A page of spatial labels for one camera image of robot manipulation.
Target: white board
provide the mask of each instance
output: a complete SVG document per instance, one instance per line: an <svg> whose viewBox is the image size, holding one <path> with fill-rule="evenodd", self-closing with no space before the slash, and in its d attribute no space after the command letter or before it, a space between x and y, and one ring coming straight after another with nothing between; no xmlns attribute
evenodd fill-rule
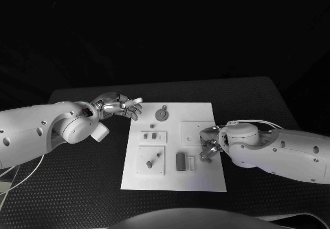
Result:
<svg viewBox="0 0 330 229"><path fill-rule="evenodd" d="M168 106L169 119L161 122L155 114L163 105ZM202 146L182 145L182 122L210 122L211 126L215 125L212 104L142 103L142 106L143 114L139 115L137 121L132 120L122 189L227 192L221 154L212 157L210 164L201 161ZM142 132L168 132L168 143L162 145L142 143ZM140 146L165 147L163 176L137 175ZM176 153L186 154L186 171L176 170ZM189 157L195 158L195 172L189 171Z"/></svg>

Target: cable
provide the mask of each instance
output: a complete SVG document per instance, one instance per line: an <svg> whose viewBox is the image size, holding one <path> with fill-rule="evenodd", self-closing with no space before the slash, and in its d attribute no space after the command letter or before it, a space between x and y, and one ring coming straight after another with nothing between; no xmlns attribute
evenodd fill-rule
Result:
<svg viewBox="0 0 330 229"><path fill-rule="evenodd" d="M32 171L31 175L6 192L3 192L2 194L8 193L11 190L14 190L28 180L28 178L32 176L34 172L37 171L37 169L38 169L38 167L39 167L39 165L41 165L41 163L44 161L44 157L45 157L45 155L42 156L42 159L39 161L39 164L38 164L35 170Z"/></svg>
<svg viewBox="0 0 330 229"><path fill-rule="evenodd" d="M282 126L279 126L276 123L271 123L269 121L264 121L264 120L256 120L256 119L251 119L251 120L237 120L237 121L233 121L233 122L251 122L251 123L266 123L269 124L273 128L280 128L280 129L284 129Z"/></svg>
<svg viewBox="0 0 330 229"><path fill-rule="evenodd" d="M0 175L0 177L15 168L15 166L6 170L6 172Z"/></svg>

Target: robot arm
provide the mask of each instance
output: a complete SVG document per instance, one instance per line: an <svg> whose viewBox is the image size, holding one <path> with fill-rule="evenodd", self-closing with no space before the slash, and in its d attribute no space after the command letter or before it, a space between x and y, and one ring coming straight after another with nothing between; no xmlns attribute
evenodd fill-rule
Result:
<svg viewBox="0 0 330 229"><path fill-rule="evenodd" d="M330 138L323 135L283 129L260 131L250 123L231 123L205 129L201 142L202 161L225 151L240 167L259 167L290 179L330 184Z"/></svg>
<svg viewBox="0 0 330 229"><path fill-rule="evenodd" d="M88 102L60 102L0 112L0 169L50 153L90 135L101 142L110 130L100 120L116 115L137 120L143 99L106 93Z"/></svg>

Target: black table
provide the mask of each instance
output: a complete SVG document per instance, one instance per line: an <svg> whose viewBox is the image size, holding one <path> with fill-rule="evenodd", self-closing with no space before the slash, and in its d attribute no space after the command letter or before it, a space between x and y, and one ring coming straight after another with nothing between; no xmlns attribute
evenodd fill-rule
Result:
<svg viewBox="0 0 330 229"><path fill-rule="evenodd" d="M90 102L117 91L145 102L212 102L218 125L238 119L269 120L286 129L299 125L269 77L153 83L57 90L50 104ZM103 121L110 134L99 143L90 136L47 154L39 170L8 196L0 213L6 228L104 228L166 208L215 208L250 216L309 212L330 223L330 186L295 181L260 168L241 168L223 154L227 193L122 190L130 133L129 118ZM21 166L15 184L39 158Z"/></svg>

